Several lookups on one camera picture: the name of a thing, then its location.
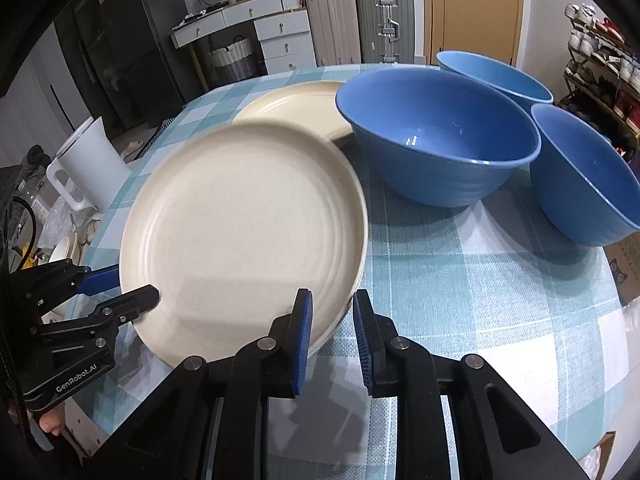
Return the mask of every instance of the blue bowl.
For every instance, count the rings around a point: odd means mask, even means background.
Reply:
[[[469,205],[540,152],[531,117],[503,94],[464,76],[405,66],[365,72],[335,103],[370,166],[423,204]]]
[[[538,103],[551,104],[553,94],[542,83],[513,66],[471,52],[446,50],[436,54],[440,68],[481,81],[517,102],[527,113]]]
[[[611,145],[579,118],[534,105],[542,132],[531,182],[542,210],[574,242],[612,244],[640,230],[640,184]]]

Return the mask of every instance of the refrigerator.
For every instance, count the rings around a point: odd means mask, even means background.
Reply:
[[[104,0],[100,6],[114,59],[151,126],[202,94],[188,52],[170,38],[186,14],[184,0]]]

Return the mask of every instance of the checkered tablecloth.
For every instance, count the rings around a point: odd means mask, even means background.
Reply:
[[[265,76],[190,103],[133,171],[83,263],[94,269],[117,263],[138,191],[185,140],[225,123],[273,89],[346,80],[378,68],[337,66]],[[386,187],[357,146],[345,153],[367,200],[370,234],[361,286],[377,313],[390,316],[399,333],[434,354],[484,356],[576,458],[585,455],[622,406],[628,373],[622,312],[603,250],[576,246],[548,222],[526,169],[473,206],[433,208]],[[162,283],[154,285],[162,291]],[[115,289],[95,299],[119,293]],[[78,306],[72,315],[89,308]],[[107,433],[170,371],[130,324],[120,329],[116,358],[108,375],[76,395]],[[270,478],[394,476],[395,400],[367,397],[350,313],[310,359],[301,397],[272,400],[270,419]]]

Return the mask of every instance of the metal bolt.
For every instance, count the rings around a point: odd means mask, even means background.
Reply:
[[[406,350],[407,348],[409,348],[410,344],[411,342],[401,335],[398,335],[391,340],[391,346],[396,350]]]
[[[484,365],[484,359],[482,359],[479,355],[469,354],[465,357],[465,363],[469,368],[478,370],[478,368],[482,368],[482,366]]]
[[[197,355],[192,355],[187,357],[184,360],[184,367],[187,368],[187,370],[191,370],[191,371],[197,370],[202,366],[203,362],[204,362],[204,359],[202,357],[199,357]]]
[[[258,339],[258,348],[260,350],[273,350],[276,348],[276,340],[273,337]]]

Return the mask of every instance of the suitcase handle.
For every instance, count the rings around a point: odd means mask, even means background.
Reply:
[[[396,36],[394,38],[391,39],[391,41],[399,41],[400,40],[400,23],[395,22],[392,19],[389,19],[389,23],[391,23],[391,25],[394,26],[395,30],[396,30]]]

